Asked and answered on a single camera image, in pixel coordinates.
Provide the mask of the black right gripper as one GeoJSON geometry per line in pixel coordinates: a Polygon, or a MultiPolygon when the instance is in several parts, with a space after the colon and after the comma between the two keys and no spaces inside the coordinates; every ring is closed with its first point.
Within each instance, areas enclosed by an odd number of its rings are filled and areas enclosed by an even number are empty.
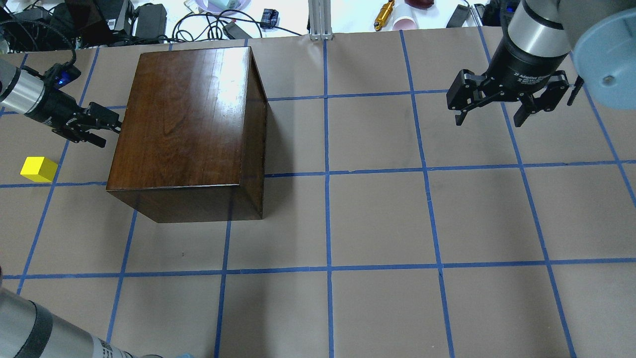
{"type": "Polygon", "coordinates": [[[529,54],[515,45],[508,35],[502,36],[484,75],[475,75],[467,69],[459,70],[448,89],[447,107],[455,112],[455,125],[462,125],[469,111],[489,104],[486,95],[502,91],[513,93],[512,100],[516,100],[518,94],[522,103],[513,118],[517,128],[539,111],[554,110],[569,88],[566,72],[557,71],[558,67],[559,56],[529,54]],[[546,84],[545,91],[535,98],[532,93],[546,84]]]}

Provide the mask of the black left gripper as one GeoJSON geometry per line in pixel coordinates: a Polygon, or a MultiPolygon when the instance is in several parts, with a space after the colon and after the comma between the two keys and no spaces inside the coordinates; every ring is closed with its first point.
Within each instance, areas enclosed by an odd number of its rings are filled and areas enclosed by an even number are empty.
{"type": "Polygon", "coordinates": [[[38,122],[56,134],[75,143],[87,142],[104,148],[107,140],[91,133],[90,129],[108,130],[120,134],[118,113],[95,102],[87,108],[63,91],[48,91],[38,103],[38,122]]]}

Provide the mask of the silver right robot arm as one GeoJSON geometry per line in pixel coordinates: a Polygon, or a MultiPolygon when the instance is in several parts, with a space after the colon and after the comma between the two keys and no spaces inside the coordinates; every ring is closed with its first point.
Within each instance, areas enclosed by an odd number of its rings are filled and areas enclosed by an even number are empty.
{"type": "Polygon", "coordinates": [[[455,124],[491,102],[520,102],[516,127],[556,108],[569,86],[559,66],[574,57],[577,79],[568,105],[586,85],[609,108],[633,110],[636,93],[636,9],[633,0],[523,0],[487,70],[463,69],[447,92],[455,124]]]}

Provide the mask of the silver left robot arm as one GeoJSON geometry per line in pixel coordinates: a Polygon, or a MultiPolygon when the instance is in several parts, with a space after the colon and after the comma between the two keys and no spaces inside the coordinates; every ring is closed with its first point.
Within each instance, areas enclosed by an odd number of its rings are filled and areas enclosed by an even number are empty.
{"type": "Polygon", "coordinates": [[[92,130],[120,133],[118,113],[95,102],[82,108],[72,96],[61,91],[81,71],[68,62],[56,63],[45,74],[25,67],[19,69],[5,60],[0,62],[1,105],[41,124],[73,143],[89,142],[105,147],[106,140],[92,130]]]}

